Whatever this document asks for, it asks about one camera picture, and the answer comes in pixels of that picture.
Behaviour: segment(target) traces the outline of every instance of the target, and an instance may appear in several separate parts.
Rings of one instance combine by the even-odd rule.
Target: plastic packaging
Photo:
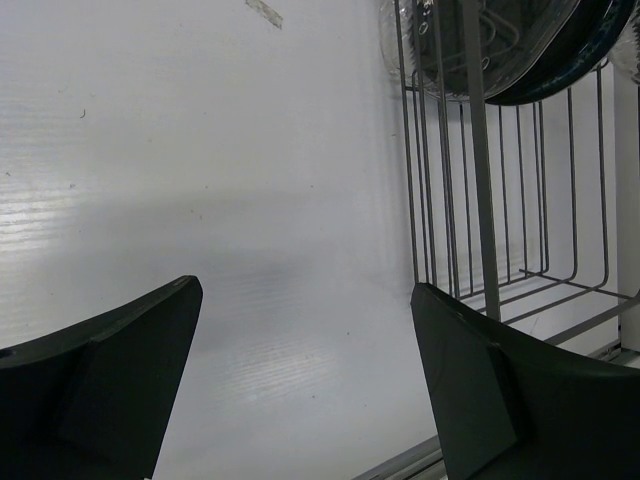
[[[620,73],[640,85],[640,0],[618,42],[609,52],[609,60]]]
[[[434,2],[436,0],[381,0],[380,35],[387,70],[399,78],[400,55],[395,2],[400,6],[401,38],[407,81],[420,63],[426,93],[439,97]],[[463,1],[440,0],[440,31],[445,97],[468,99],[463,30]],[[485,98],[517,82],[545,51],[580,0],[479,0]],[[413,25],[414,8],[419,16]]]

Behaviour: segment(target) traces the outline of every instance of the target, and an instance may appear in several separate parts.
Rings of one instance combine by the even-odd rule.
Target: clear plastic lid
[[[415,1],[381,0],[380,35],[385,65],[393,77],[399,78],[395,15],[395,4],[399,2],[407,81],[411,83],[419,63],[426,92],[439,96],[436,0],[417,0],[414,7]],[[468,99],[463,1],[438,2],[446,98],[457,101]],[[579,3],[580,0],[478,0],[485,97],[506,90],[527,73]],[[413,24],[414,13],[418,16],[417,26]]]
[[[609,52],[609,60],[620,73],[640,85],[640,1],[629,23]]]

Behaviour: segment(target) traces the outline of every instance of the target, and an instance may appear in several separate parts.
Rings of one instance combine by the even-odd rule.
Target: black plastic piece
[[[182,277],[0,350],[0,478],[151,478],[201,302]]]
[[[450,480],[640,478],[640,371],[548,345],[431,285],[411,305]]]

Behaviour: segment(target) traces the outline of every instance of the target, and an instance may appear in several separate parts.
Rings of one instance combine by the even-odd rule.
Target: tape piece
[[[262,0],[245,0],[246,4],[251,7],[252,10],[258,12],[262,17],[269,20],[274,27],[282,30],[282,15],[276,12],[269,5],[264,3]]]

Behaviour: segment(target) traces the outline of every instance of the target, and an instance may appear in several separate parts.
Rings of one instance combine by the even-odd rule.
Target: round plate
[[[487,103],[523,105],[551,97],[589,73],[615,45],[635,8],[630,0],[582,2],[535,66]]]

